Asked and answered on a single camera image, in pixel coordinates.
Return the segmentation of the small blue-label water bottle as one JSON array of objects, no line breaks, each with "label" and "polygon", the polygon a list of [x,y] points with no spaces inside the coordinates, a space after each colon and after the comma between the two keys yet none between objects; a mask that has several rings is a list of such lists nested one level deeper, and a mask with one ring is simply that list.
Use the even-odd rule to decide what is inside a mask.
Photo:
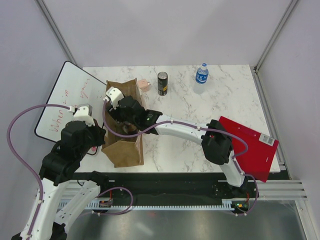
[{"label": "small blue-label water bottle", "polygon": [[137,128],[133,125],[126,125],[124,124],[122,126],[122,130],[124,133],[126,133],[127,135],[133,135],[137,133]]}]

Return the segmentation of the tan canvas tote bag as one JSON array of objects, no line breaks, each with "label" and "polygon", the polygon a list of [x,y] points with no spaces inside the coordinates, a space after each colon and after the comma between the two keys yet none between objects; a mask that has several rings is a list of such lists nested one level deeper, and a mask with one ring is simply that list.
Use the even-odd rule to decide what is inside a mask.
[{"label": "tan canvas tote bag", "polygon": [[[143,96],[141,96],[137,80],[132,79],[123,83],[108,81],[106,89],[111,87],[118,88],[124,96],[132,96],[143,107],[146,106]],[[105,113],[105,120],[107,125],[114,132],[121,135],[126,134],[122,126],[129,125],[127,123],[117,123],[108,112]],[[104,138],[105,144],[101,151],[109,158],[115,168],[127,168],[144,164],[143,157],[143,136],[124,138],[108,132]]]}]

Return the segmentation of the black Schweppes can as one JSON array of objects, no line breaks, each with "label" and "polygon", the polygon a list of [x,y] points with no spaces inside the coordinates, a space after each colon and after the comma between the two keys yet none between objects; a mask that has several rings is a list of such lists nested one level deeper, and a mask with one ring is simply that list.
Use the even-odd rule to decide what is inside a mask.
[{"label": "black Schweppes can", "polygon": [[165,96],[168,93],[168,74],[164,71],[157,75],[157,88],[160,96]]}]

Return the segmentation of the large blue-label water bottle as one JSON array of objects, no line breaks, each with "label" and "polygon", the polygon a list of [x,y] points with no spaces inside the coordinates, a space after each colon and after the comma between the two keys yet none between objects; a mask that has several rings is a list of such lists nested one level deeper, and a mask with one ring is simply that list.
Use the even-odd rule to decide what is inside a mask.
[{"label": "large blue-label water bottle", "polygon": [[201,94],[205,90],[205,84],[208,80],[209,70],[206,63],[202,63],[195,74],[194,92]]}]

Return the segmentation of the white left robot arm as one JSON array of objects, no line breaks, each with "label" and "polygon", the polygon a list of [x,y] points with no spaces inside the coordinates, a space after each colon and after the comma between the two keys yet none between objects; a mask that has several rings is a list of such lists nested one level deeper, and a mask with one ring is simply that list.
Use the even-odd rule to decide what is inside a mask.
[{"label": "white left robot arm", "polygon": [[110,191],[108,177],[97,171],[84,176],[84,185],[71,201],[58,209],[63,193],[75,178],[75,171],[92,147],[105,143],[106,131],[95,121],[73,120],[61,131],[61,139],[43,158],[36,175],[39,189],[31,215],[24,230],[12,237],[14,240],[65,240],[67,234],[85,207],[97,196]]}]

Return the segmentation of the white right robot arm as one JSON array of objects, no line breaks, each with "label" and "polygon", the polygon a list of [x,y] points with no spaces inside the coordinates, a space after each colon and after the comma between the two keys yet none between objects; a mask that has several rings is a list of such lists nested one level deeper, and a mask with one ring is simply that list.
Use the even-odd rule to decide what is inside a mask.
[{"label": "white right robot arm", "polygon": [[218,165],[229,184],[229,191],[235,197],[247,191],[245,173],[237,163],[237,157],[249,150],[248,144],[240,137],[227,132],[221,123],[213,120],[208,124],[195,124],[178,120],[162,112],[145,109],[131,96],[122,99],[105,99],[103,116],[109,114],[117,123],[128,122],[137,129],[132,137],[142,134],[172,136],[188,140],[202,147],[207,161]]}]

